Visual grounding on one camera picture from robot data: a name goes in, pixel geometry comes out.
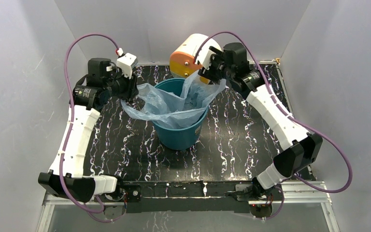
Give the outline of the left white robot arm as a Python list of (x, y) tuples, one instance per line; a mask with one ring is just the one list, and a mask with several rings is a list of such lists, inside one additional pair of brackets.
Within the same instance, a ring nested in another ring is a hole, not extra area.
[(71, 91), (74, 104), (69, 109), (58, 154), (49, 170), (38, 177), (38, 183), (48, 193), (66, 199), (65, 186), (76, 201), (83, 203), (103, 194), (113, 201), (123, 199), (125, 188), (122, 178), (113, 175), (85, 176), (83, 169), (88, 143), (103, 107), (112, 97), (129, 102), (139, 93), (137, 76), (133, 72), (137, 63), (137, 58), (129, 53), (116, 62), (108, 58), (88, 61), (88, 73), (76, 82)]

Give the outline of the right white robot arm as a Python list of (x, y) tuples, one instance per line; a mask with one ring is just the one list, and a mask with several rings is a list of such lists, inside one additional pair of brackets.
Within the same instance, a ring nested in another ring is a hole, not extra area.
[(251, 68), (242, 43), (229, 43), (223, 49), (209, 46), (201, 50), (203, 56), (196, 54), (197, 63), (202, 65), (198, 74), (212, 82), (228, 80), (232, 89), (266, 121), (283, 150), (253, 179), (251, 192), (257, 199), (265, 200), (274, 186), (316, 160), (323, 139), (292, 121), (292, 115), (265, 82), (263, 71)]

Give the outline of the teal plastic trash bin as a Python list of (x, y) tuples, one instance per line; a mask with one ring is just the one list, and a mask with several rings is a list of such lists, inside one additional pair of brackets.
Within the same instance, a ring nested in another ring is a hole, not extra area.
[[(173, 93), (176, 96), (180, 96), (184, 81), (185, 80), (183, 78), (171, 78), (158, 83), (155, 85), (155, 87), (157, 89)], [(152, 123), (154, 129), (156, 130), (159, 141), (165, 147), (171, 150), (182, 151), (192, 147), (200, 137), (202, 122), (207, 113), (208, 108), (205, 109), (204, 113), (197, 120), (195, 120), (194, 123), (183, 128), (171, 129), (156, 121), (153, 121)]]

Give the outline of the light blue plastic bag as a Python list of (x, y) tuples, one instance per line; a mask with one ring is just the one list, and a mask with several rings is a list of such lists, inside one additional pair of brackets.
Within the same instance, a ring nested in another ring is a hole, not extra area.
[(156, 121), (171, 129), (188, 127), (226, 88), (226, 80), (222, 79), (219, 84), (208, 85), (200, 80), (196, 72), (184, 80), (180, 96), (157, 89), (151, 84), (141, 84), (138, 85), (137, 98), (144, 101), (143, 108), (140, 111), (136, 110), (124, 100), (121, 101), (121, 105), (133, 119)]

